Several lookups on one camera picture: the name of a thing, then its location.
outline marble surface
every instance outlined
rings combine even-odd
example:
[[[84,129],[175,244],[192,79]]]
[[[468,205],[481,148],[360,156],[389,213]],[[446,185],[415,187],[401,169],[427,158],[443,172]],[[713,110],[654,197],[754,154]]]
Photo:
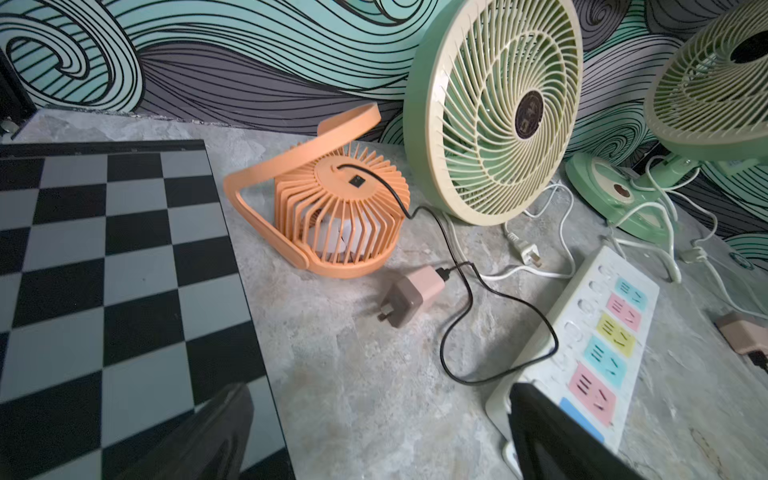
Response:
[[[377,302],[399,272],[447,264],[448,252],[431,219],[406,223],[381,270],[357,280],[327,279],[292,268],[221,192],[228,173],[305,137],[42,110],[15,143],[192,138],[207,146],[297,478],[514,478],[499,455],[502,436],[485,416],[494,386],[460,386],[440,367],[442,331],[465,302],[461,282],[449,282],[435,306],[404,329],[376,319]],[[402,147],[374,148],[403,171],[412,204],[422,203]],[[271,217],[271,184],[243,196]],[[558,194],[541,218],[511,222],[514,232],[539,245],[548,270],[567,268],[557,238],[567,205],[566,196]],[[680,216],[677,243],[685,247],[703,227],[684,212]],[[604,221],[577,197],[565,227],[577,264],[606,233]],[[481,271],[516,263],[498,227],[458,226],[458,236]],[[738,268],[721,240],[706,248]],[[649,480],[768,477],[768,376],[733,353],[713,327],[730,308],[712,278],[702,265],[681,264],[684,279],[675,285],[653,254],[629,248],[627,254],[661,293],[620,457]],[[768,293],[765,272],[741,270],[741,275],[758,295]],[[756,308],[733,274],[723,277],[739,304]],[[566,284],[520,273],[496,286],[546,311]],[[453,369],[465,376],[508,367],[538,325],[525,308],[490,297],[476,284],[475,297],[475,310],[454,330],[447,348]]]

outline green fan base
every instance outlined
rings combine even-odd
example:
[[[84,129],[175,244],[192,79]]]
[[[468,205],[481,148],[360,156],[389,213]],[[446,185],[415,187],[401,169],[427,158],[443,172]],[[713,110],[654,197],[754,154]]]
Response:
[[[699,162],[670,155],[651,171],[662,187],[679,181]],[[656,191],[642,191],[630,185],[630,178],[607,161],[585,152],[576,152],[565,164],[565,173],[576,190],[600,215],[610,223],[617,223],[629,210],[645,202],[661,202]],[[649,187],[645,175],[635,181]],[[644,208],[627,218],[619,227],[630,235],[648,242],[667,242],[667,229],[659,210]]]

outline checkered board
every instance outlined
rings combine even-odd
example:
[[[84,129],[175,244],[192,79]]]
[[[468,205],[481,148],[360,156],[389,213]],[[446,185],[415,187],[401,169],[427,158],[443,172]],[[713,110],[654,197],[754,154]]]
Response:
[[[293,478],[203,141],[0,147],[0,476],[114,478],[232,382]]]

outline black square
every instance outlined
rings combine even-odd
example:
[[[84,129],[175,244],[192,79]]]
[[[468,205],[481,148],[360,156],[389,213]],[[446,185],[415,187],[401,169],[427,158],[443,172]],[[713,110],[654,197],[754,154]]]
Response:
[[[240,474],[240,480],[296,480],[288,449],[282,448]]]
[[[99,448],[101,371],[0,405],[0,458],[30,478]]]
[[[107,217],[107,255],[169,244],[168,210]]]
[[[160,154],[119,154],[107,156],[107,181],[162,178]]]
[[[2,379],[2,366],[5,364],[6,346],[8,346],[8,332],[0,333],[0,379]]]
[[[179,286],[237,273],[229,237],[174,245],[174,262]]]
[[[228,383],[248,383],[266,375],[250,320],[190,340],[187,358],[195,405],[216,395]]]
[[[0,190],[39,187],[44,162],[44,158],[0,160]]]
[[[165,179],[165,200],[169,207],[212,204],[219,201],[213,175]]]
[[[121,440],[101,451],[101,478],[112,480],[141,460],[147,453],[169,436],[184,420],[192,416],[193,410],[184,412],[150,429]]]
[[[33,223],[101,217],[107,209],[107,184],[43,188]]]
[[[183,341],[176,290],[104,308],[104,366]]]
[[[103,302],[103,258],[24,272],[13,326],[89,310]]]
[[[28,238],[29,227],[0,232],[0,275],[22,271]]]
[[[360,188],[360,186],[365,182],[366,182],[366,179],[363,177],[360,177],[359,175],[355,175],[354,177],[352,177],[352,180],[349,181],[350,184],[358,188]]]

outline orange fan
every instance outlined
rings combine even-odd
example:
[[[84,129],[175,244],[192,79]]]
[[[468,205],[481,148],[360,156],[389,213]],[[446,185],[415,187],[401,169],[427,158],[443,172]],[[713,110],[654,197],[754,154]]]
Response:
[[[395,249],[405,216],[383,178],[407,207],[408,184],[394,165],[351,142],[381,120],[376,104],[353,108],[317,126],[317,138],[224,178],[224,193],[253,228],[296,268],[354,278],[380,268]],[[240,191],[275,179],[275,224],[245,203]]]

